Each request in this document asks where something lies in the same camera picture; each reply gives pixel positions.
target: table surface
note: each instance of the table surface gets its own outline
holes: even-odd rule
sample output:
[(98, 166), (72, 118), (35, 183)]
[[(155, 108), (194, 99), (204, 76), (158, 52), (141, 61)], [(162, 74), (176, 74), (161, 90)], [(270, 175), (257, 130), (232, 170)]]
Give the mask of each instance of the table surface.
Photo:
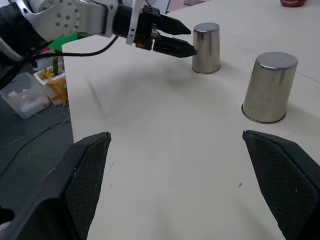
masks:
[[(317, 71), (311, 62), (318, 55), (304, 57), (304, 51), (318, 50), (315, 44), (298, 49), (300, 43), (292, 43), (289, 50), (280, 45), (272, 49), (296, 55), (298, 71), (309, 76), (296, 74), (282, 122), (263, 125), (248, 120), (241, 104), (255, 52), (287, 39), (275, 19), (283, 18), (277, 23), (284, 29), (295, 28), (291, 22), (287, 26), (286, 16), (292, 13), (278, 1), (256, 0), (261, 6), (254, 0), (236, 2), (213, 0), (170, 14), (190, 29), (202, 22), (220, 24), (221, 69), (215, 74), (198, 75), (191, 70), (191, 58), (141, 50), (125, 45), (124, 39), (97, 56), (65, 58), (74, 140), (103, 131), (112, 135), (89, 240), (284, 239), (261, 195), (242, 132), (289, 139), (320, 163), (320, 84), (308, 78)], [(318, 6), (310, 1), (292, 11), (309, 16), (314, 12), (311, 4)], [(267, 14), (266, 9), (274, 12)], [(272, 28), (249, 20), (252, 12)], [(233, 21), (223, 14), (232, 15)], [(232, 24), (235, 35), (230, 39)], [(298, 30), (306, 33), (307, 28)], [(192, 36), (181, 38), (192, 42)], [(92, 36), (68, 43), (63, 50), (93, 52), (109, 41)]]

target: wire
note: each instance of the wire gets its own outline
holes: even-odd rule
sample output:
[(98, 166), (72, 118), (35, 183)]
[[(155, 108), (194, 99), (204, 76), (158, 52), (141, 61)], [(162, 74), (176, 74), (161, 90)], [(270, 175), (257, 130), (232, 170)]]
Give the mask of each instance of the wire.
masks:
[(99, 51), (90, 52), (90, 53), (73, 53), (73, 52), (53, 52), (53, 53), (44, 53), (35, 55), (33, 57), (26, 57), (23, 61), (18, 62), (14, 65), (1, 79), (0, 79), (0, 90), (5, 88), (14, 78), (15, 76), (21, 71), (24, 65), (30, 61), (35, 61), (38, 59), (49, 58), (49, 57), (91, 57), (95, 55), (99, 55), (105, 51), (107, 51), (118, 39), (118, 36), (115, 36), (111, 42), (104, 48), (100, 49)]
[(49, 58), (49, 57), (91, 57), (95, 55), (99, 55), (105, 51), (107, 51), (118, 39), (118, 36), (115, 36), (112, 41), (104, 48), (100, 49), (99, 51), (94, 51), (90, 53), (73, 53), (73, 52), (53, 52), (53, 53), (44, 53), (40, 55), (36, 55), (32, 57), (33, 60)]
[(24, 149), (25, 146), (27, 146), (29, 143), (33, 142), (34, 140), (36, 140), (38, 137), (40, 137), (42, 134), (44, 134), (45, 132), (47, 132), (48, 130), (58, 126), (58, 128), (63, 125), (63, 124), (67, 124), (70, 123), (70, 120), (65, 119), (62, 122), (56, 123), (54, 125), (51, 125), (47, 128), (45, 128), (41, 133), (39, 133), (37, 136), (31, 138), (29, 141), (27, 141), (25, 144), (23, 144), (18, 151), (16, 151), (16, 153), (14, 154), (14, 156), (11, 158), (11, 160), (9, 161), (9, 163), (5, 166), (5, 168), (2, 170), (2, 172), (0, 173), (0, 178), (2, 178), (2, 176), (4, 175), (4, 173), (8, 170), (8, 168), (10, 167), (10, 165), (13, 163), (13, 161), (16, 159), (16, 157), (18, 156), (18, 154), (22, 151), (22, 149)]

